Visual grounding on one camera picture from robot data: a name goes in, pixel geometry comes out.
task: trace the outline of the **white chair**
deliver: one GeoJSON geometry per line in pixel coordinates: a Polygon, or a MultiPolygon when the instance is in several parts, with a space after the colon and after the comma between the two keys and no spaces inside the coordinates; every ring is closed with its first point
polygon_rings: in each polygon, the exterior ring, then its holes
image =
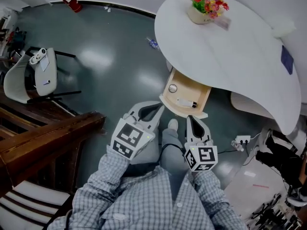
{"type": "Polygon", "coordinates": [[[55,98],[56,96],[63,96],[69,94],[81,93],[81,91],[64,92],[53,94],[57,86],[57,55],[63,55],[67,57],[76,57],[75,55],[59,52],[53,50],[53,48],[47,49],[47,56],[49,65],[45,71],[41,69],[39,65],[34,67],[35,70],[35,85],[39,97],[31,98],[25,89],[24,84],[24,72],[28,65],[29,59],[33,56],[31,50],[39,50],[37,47],[30,47],[26,53],[19,59],[19,61],[13,66],[4,77],[4,93],[5,95],[15,101],[29,104],[35,102],[45,102],[53,100],[61,100],[61,98],[55,98]],[[49,80],[50,84],[46,86],[44,82],[49,80]]]}
{"type": "Polygon", "coordinates": [[[5,95],[17,102],[27,104],[31,99],[24,85],[24,72],[31,57],[24,54],[5,75],[3,89],[5,95]]]}
{"type": "Polygon", "coordinates": [[[296,198],[290,196],[287,197],[287,201],[295,207],[304,207],[305,205],[307,205],[307,202],[299,201],[296,198]]]}
{"type": "Polygon", "coordinates": [[[0,198],[0,226],[3,230],[43,230],[69,210],[68,193],[21,182],[0,198]]]}

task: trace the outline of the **open drawer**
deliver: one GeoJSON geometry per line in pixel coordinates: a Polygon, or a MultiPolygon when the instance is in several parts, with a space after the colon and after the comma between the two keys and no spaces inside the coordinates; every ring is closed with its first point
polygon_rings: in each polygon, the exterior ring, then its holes
{"type": "Polygon", "coordinates": [[[203,112],[207,102],[211,87],[198,83],[181,74],[175,68],[167,80],[163,94],[160,94],[162,103],[173,113],[186,118],[193,115],[199,119],[206,118],[208,115],[203,112]],[[176,85],[176,92],[170,92],[169,86],[176,85]],[[177,103],[177,99],[196,102],[196,107],[182,106],[177,103]]]}

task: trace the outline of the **power strip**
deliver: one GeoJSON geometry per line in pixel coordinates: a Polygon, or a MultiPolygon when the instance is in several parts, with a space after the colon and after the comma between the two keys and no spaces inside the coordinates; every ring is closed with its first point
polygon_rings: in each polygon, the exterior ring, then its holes
{"type": "Polygon", "coordinates": [[[243,143],[249,143],[250,142],[250,136],[237,136],[236,139],[235,139],[236,143],[240,143],[240,144],[243,144],[243,143]]]}

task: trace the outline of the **gray floor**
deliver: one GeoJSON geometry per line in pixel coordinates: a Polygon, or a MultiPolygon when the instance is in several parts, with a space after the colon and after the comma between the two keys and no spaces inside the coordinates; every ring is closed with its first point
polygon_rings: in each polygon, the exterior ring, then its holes
{"type": "MultiPolygon", "coordinates": [[[[107,12],[100,6],[84,6],[74,13],[64,4],[26,8],[18,26],[27,31],[29,46],[53,47],[72,53],[77,59],[58,56],[59,79],[56,92],[81,90],[63,98],[79,113],[97,110],[107,116],[104,137],[95,136],[84,146],[78,176],[82,186],[97,169],[106,152],[112,132],[122,115],[135,103],[159,100],[169,72],[161,52],[152,49],[146,37],[154,38],[154,19],[119,9],[107,12]]],[[[231,150],[231,140],[238,134],[259,133],[266,119],[234,109],[229,92],[212,89],[204,111],[204,121],[211,129],[219,151],[231,150]]],[[[174,114],[166,110],[160,129],[174,114]]],[[[185,120],[179,120],[179,136],[184,141],[185,120]]],[[[245,152],[223,153],[214,172],[225,188],[247,155],[245,152]]]]}

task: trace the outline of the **red line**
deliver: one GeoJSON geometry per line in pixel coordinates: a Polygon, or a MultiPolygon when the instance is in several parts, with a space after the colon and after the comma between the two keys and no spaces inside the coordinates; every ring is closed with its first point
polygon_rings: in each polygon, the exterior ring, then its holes
{"type": "Polygon", "coordinates": [[[259,186],[259,187],[269,188],[268,186],[261,186],[261,185],[256,185],[256,184],[253,184],[253,186],[259,186]]]}

